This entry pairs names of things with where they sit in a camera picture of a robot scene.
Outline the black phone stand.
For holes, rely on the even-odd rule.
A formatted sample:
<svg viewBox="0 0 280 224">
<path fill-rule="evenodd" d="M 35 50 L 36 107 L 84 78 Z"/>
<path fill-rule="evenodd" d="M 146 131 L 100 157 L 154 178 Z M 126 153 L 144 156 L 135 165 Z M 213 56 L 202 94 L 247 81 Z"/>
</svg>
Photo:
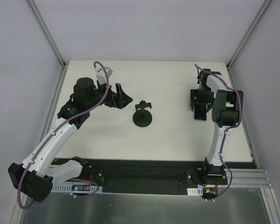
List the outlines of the black phone stand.
<svg viewBox="0 0 280 224">
<path fill-rule="evenodd" d="M 138 127 L 147 127 L 152 123 L 153 117 L 150 111 L 146 108 L 151 109 L 152 104 L 141 100 L 138 104 L 135 105 L 135 113 L 133 114 L 133 123 Z"/>
</svg>

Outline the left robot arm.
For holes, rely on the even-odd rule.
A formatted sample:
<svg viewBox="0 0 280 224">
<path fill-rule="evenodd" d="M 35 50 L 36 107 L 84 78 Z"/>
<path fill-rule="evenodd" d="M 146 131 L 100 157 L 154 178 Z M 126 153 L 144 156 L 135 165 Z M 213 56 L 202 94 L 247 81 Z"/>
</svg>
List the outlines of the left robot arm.
<svg viewBox="0 0 280 224">
<path fill-rule="evenodd" d="M 133 99 L 115 84 L 116 91 L 107 84 L 83 77 L 77 80 L 73 93 L 57 114 L 52 129 L 37 148 L 20 164 L 12 163 L 8 173 L 17 189 L 17 196 L 25 194 L 36 202 L 43 201 L 58 184 L 71 178 L 86 181 L 89 177 L 88 162 L 73 157 L 63 165 L 52 167 L 51 163 L 66 141 L 74 135 L 90 117 L 91 110 L 106 105 L 123 109 Z"/>
</svg>

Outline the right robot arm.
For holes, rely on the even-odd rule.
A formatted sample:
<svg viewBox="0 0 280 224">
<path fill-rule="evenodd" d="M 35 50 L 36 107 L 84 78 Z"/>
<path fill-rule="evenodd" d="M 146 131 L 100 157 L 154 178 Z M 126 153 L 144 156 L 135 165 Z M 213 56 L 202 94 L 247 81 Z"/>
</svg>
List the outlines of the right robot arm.
<svg viewBox="0 0 280 224">
<path fill-rule="evenodd" d="M 205 187 L 226 177 L 224 157 L 232 130 L 242 121 L 244 93 L 231 88 L 220 72 L 196 69 L 198 88 L 190 90 L 190 108 L 195 121 L 206 121 L 211 113 L 214 134 L 202 167 L 190 174 L 190 181 Z"/>
</svg>

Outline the black smartphone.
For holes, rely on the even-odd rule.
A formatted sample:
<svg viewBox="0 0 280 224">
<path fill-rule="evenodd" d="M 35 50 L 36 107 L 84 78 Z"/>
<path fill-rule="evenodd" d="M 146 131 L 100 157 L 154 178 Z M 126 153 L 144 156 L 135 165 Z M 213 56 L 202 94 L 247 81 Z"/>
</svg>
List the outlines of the black smartphone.
<svg viewBox="0 0 280 224">
<path fill-rule="evenodd" d="M 201 103 L 194 105 L 194 120 L 206 121 L 207 119 L 207 106 Z"/>
</svg>

